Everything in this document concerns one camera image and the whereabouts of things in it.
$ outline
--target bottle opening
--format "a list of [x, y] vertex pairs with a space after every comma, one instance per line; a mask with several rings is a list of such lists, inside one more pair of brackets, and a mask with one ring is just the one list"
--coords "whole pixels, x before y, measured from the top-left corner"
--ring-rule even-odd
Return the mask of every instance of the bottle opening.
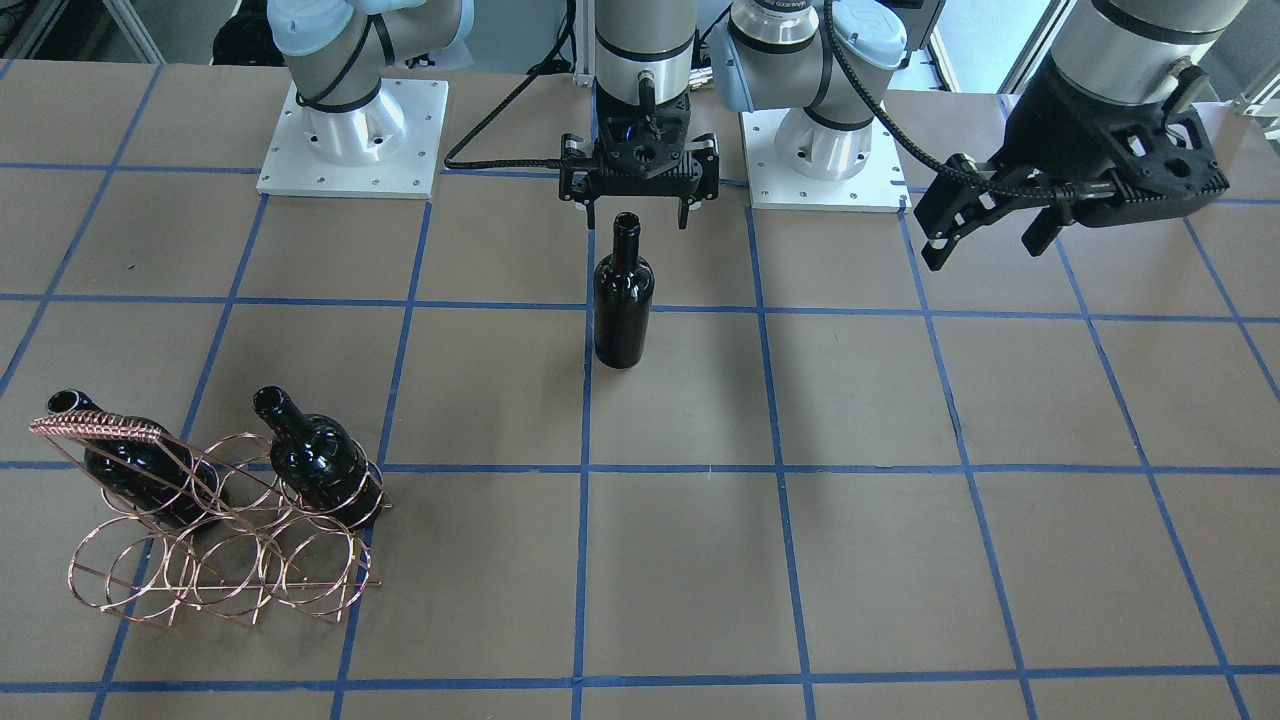
[[78, 389], [64, 389], [61, 392], [54, 393], [45, 404], [45, 410], [49, 413], [67, 413], [69, 410], [76, 410], [77, 407], [83, 407], [84, 404], [90, 402], [88, 397]]
[[284, 391], [275, 387], [268, 386], [253, 393], [253, 410], [257, 413], [270, 413], [271, 410], [279, 410], [288, 400]]
[[634, 232], [640, 229], [640, 218], [635, 213], [621, 213], [614, 218], [613, 225], [622, 232]]

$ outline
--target bottle neck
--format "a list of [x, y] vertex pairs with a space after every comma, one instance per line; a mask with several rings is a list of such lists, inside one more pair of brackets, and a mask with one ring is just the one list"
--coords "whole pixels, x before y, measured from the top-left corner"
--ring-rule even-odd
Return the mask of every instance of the bottle neck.
[[640, 218], [622, 213], [613, 220], [613, 266], [634, 273], [640, 266]]
[[276, 437], [294, 445], [307, 445], [316, 434], [315, 423], [298, 410], [287, 392], [265, 387], [253, 395], [253, 411]]
[[70, 413], [72, 410], [102, 411], [102, 409], [90, 400], [87, 395], [73, 388], [55, 392], [54, 396], [49, 398], [49, 402], [45, 404], [45, 410], [50, 415], [56, 415], [58, 413]]

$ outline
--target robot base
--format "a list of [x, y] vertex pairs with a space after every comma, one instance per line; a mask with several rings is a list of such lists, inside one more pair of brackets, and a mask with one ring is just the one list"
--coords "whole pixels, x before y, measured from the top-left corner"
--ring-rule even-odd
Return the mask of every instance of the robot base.
[[297, 105], [297, 88], [291, 85], [262, 161], [257, 191], [301, 197], [430, 200], [449, 85], [434, 79], [387, 79], [383, 92], [390, 92], [403, 109], [408, 137], [388, 158], [339, 165], [311, 147], [310, 113]]
[[746, 174], [751, 206], [762, 210], [833, 210], [897, 213], [911, 206], [897, 145], [879, 120], [872, 123], [872, 149], [856, 176], [838, 182], [818, 181], [792, 170], [778, 158], [773, 136], [788, 110], [742, 113]]

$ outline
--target standing wine bottle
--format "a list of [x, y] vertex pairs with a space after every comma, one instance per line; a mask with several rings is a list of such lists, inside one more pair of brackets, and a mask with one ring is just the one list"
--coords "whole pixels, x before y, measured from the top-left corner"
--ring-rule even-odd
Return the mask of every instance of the standing wine bottle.
[[351, 529], [371, 523], [381, 511], [381, 488], [361, 482], [369, 460], [333, 418], [303, 415], [289, 393], [268, 386], [253, 393], [253, 411], [275, 433], [271, 469], [312, 512]]
[[[45, 404], [45, 410], [50, 415], [70, 410], [102, 411], [78, 389], [64, 389], [54, 393]], [[169, 434], [169, 430], [155, 420], [146, 418], [129, 418], [129, 420]], [[218, 478], [210, 466], [193, 468], [200, 482], [188, 486], [187, 471], [155, 443], [124, 439], [93, 439], [86, 441], [86, 443], [110, 455], [110, 457], [86, 448], [84, 468], [100, 483], [128, 500], [140, 511], [152, 514], [164, 524], [179, 530], [193, 525], [205, 516], [205, 510], [189, 495], [189, 491], [201, 493], [206, 503], [212, 501], [212, 488], [218, 487]], [[170, 443], [169, 451], [178, 456], [187, 468], [193, 466], [191, 451], [186, 447]], [[164, 482], [159, 482], [146, 473], [161, 478]], [[187, 488], [187, 492], [178, 488]]]
[[653, 268], [640, 256], [640, 218], [613, 220], [613, 255], [595, 266], [595, 356], [611, 368], [640, 361], [653, 305]]

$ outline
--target grid square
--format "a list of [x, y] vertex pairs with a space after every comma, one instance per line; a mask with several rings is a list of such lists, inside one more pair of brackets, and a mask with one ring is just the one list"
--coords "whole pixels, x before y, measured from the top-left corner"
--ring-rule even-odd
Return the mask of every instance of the grid square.
[[118, 173], [58, 290], [224, 296], [257, 202], [253, 178]]
[[68, 72], [65, 63], [14, 63], [0, 85], [0, 161], [110, 163], [155, 70], [81, 63]]
[[722, 187], [718, 200], [689, 214], [685, 231], [676, 223], [678, 205], [671, 197], [602, 197], [595, 206], [596, 263], [613, 252], [617, 214], [635, 213], [641, 225], [640, 255], [658, 279], [654, 304], [754, 306], [746, 192]]
[[1068, 232], [1059, 242], [1091, 313], [1230, 314], [1183, 220]]
[[845, 717], [911, 720], [1025, 720], [1018, 683], [897, 683], [817, 685], [818, 720]]
[[415, 310], [388, 461], [577, 465], [582, 315]]
[[582, 692], [582, 720], [803, 720], [804, 716], [800, 685], [589, 688]]
[[960, 243], [942, 270], [929, 272], [919, 259], [924, 232], [915, 218], [906, 220], [924, 292], [933, 310], [988, 313], [1079, 313], [1062, 263], [1032, 258], [1021, 234], [1030, 215], [1014, 215], [982, 228]]
[[1196, 109], [1208, 131], [1213, 154], [1231, 181], [1226, 197], [1280, 200], [1280, 186], [1275, 183], [1276, 152], [1257, 120], [1236, 115], [1222, 102], [1199, 102]]
[[22, 337], [31, 327], [38, 302], [0, 302], [0, 366], [9, 366], [9, 359], [22, 343]]
[[44, 293], [104, 173], [0, 169], [0, 213], [15, 233], [0, 243], [0, 288]]
[[1280, 205], [1210, 205], [1190, 222], [1235, 309], [1244, 316], [1280, 316], [1280, 268], [1263, 260], [1274, 252]]
[[577, 475], [389, 475], [352, 678], [573, 670]]
[[[553, 181], [444, 176], [420, 300], [572, 302], [586, 295], [586, 222]], [[493, 199], [484, 213], [463, 199]]]
[[[457, 74], [443, 77], [460, 79]], [[466, 82], [449, 83], [449, 105], [440, 138], [442, 164], [444, 155], [524, 79], [524, 76], [467, 73]], [[561, 136], [564, 133], [582, 138], [591, 136], [591, 90], [573, 85], [567, 74], [544, 76], [525, 90], [509, 111], [498, 115], [458, 155], [458, 161], [559, 158]], [[547, 192], [550, 193], [547, 202], [554, 201], [556, 190], [548, 187]]]
[[754, 314], [657, 313], [639, 365], [591, 361], [593, 462], [773, 462]]
[[[968, 152], [983, 161], [1004, 142], [1005, 115], [995, 95], [891, 90], [884, 94], [884, 109], [893, 118], [919, 118], [905, 123], [904, 129], [934, 158]], [[934, 122], [938, 118], [948, 122]], [[933, 170], [901, 147], [897, 154], [911, 187], [933, 182]]]
[[922, 319], [771, 315], [769, 348], [787, 462], [960, 461]]
[[[0, 625], [6, 683], [97, 682], [116, 621], [81, 605], [67, 589], [67, 564], [90, 530], [113, 518], [93, 480], [78, 470], [0, 470], [0, 524], [10, 542], [0, 555]], [[0, 693], [0, 701], [8, 698]], [[8, 714], [5, 717], [65, 717]]]
[[398, 307], [237, 306], [192, 437], [207, 445], [268, 434], [251, 400], [260, 387], [279, 384], [303, 413], [334, 418], [376, 456], [403, 316]]
[[973, 462], [1138, 462], [1084, 323], [957, 318], [937, 332]]
[[165, 65], [122, 161], [259, 168], [288, 88], [283, 68]]
[[964, 477], [787, 484], [815, 673], [1012, 667]]
[[979, 475], [1029, 667], [1215, 664], [1142, 475]]
[[54, 302], [0, 397], [0, 456], [58, 460], [27, 430], [52, 393], [74, 387], [101, 407], [182, 430], [221, 307]]
[[589, 675], [799, 671], [773, 475], [593, 474], [590, 503]]
[[0, 693], [0, 717], [88, 717], [93, 693]]
[[1236, 675], [1244, 705], [1253, 717], [1280, 717], [1280, 675]]
[[1236, 665], [1280, 665], [1280, 478], [1161, 475], [1178, 537]]
[[1032, 692], [1042, 720], [1239, 717], [1226, 679], [1220, 676], [1037, 680]]
[[333, 693], [317, 691], [111, 693], [102, 720], [328, 717], [332, 705]]
[[897, 215], [753, 213], [769, 307], [918, 309]]
[[421, 225], [417, 202], [273, 196], [239, 295], [403, 300]]
[[1156, 465], [1280, 466], [1280, 404], [1231, 324], [1100, 323]]
[[563, 720], [570, 716], [571, 702], [568, 691], [347, 691], [342, 716]]

